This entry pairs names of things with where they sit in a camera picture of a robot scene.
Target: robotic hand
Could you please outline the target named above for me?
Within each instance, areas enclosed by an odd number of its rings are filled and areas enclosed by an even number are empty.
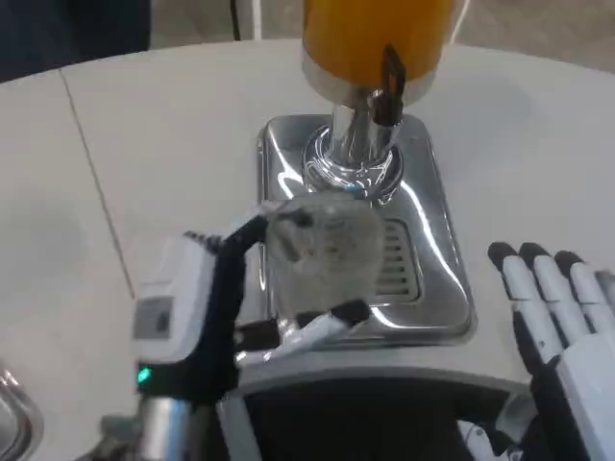
[[[488,253],[512,301],[519,353],[553,458],[615,459],[615,315],[607,286],[615,278],[534,243],[517,253],[498,242]]]
[[[295,279],[299,285],[307,280],[305,283],[315,283],[322,292],[338,294],[340,290],[334,289],[337,280],[322,277],[321,263],[339,263],[344,251],[346,256],[365,253],[366,245],[359,239],[355,245],[347,244],[357,231],[355,219],[367,219],[375,234],[381,231],[380,217],[364,202],[335,207],[334,197],[324,200],[323,206],[315,200],[310,198],[308,206],[291,201],[279,210],[259,208],[226,237],[187,232],[167,245],[159,269],[142,284],[136,304],[134,344],[141,395],[138,459],[184,460],[186,434],[195,409],[212,408],[232,391],[240,368],[310,349],[367,320],[370,309],[359,289],[364,284],[354,283],[354,287],[342,290],[341,296],[327,298],[329,304],[320,303],[316,312],[302,312],[290,334],[280,335],[275,319],[243,328],[235,325],[244,295],[244,255],[255,244],[278,242],[280,252],[301,267]],[[280,227],[272,222],[281,222]],[[268,230],[275,238],[268,237]],[[346,245],[332,252],[335,241]],[[372,255],[381,258],[381,250],[372,248],[378,247],[375,240],[367,246]],[[332,259],[327,259],[325,252]],[[346,267],[355,266],[345,263]],[[375,264],[374,283],[379,266]],[[290,267],[284,268],[285,275]],[[356,282],[352,270],[349,280]],[[313,299],[323,301],[322,297]],[[309,300],[301,303],[310,305]]]

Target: black tap handle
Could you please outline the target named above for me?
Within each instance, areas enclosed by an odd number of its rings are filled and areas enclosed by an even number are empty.
[[[392,45],[382,52],[382,91],[374,98],[372,119],[378,125],[392,127],[402,120],[402,95],[406,85],[406,68]]]

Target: juice dispenser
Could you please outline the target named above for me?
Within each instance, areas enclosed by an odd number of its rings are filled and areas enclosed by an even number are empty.
[[[404,105],[430,88],[455,0],[305,0],[303,71],[332,114],[283,115],[258,144],[259,199],[342,190],[384,220],[372,319],[335,346],[450,342],[475,321],[426,126]],[[263,250],[270,315],[284,312]]]

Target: white robotic hand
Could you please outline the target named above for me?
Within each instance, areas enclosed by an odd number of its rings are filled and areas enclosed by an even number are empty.
[[[519,253],[494,243],[489,257],[554,459],[615,459],[615,314],[595,274],[577,255],[553,258],[533,243]]]

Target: metal base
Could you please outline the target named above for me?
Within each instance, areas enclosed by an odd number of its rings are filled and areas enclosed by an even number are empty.
[[[330,122],[328,115],[288,115],[267,124],[258,146],[260,201],[288,200],[308,192],[302,178],[303,153],[314,133]],[[373,316],[332,346],[439,344],[458,340],[475,324],[427,129],[419,119],[405,115],[397,139],[404,175],[391,200],[379,206],[390,245],[379,290],[370,300]],[[275,268],[261,251],[259,286],[265,310],[273,316],[278,309],[269,284],[271,270]]]

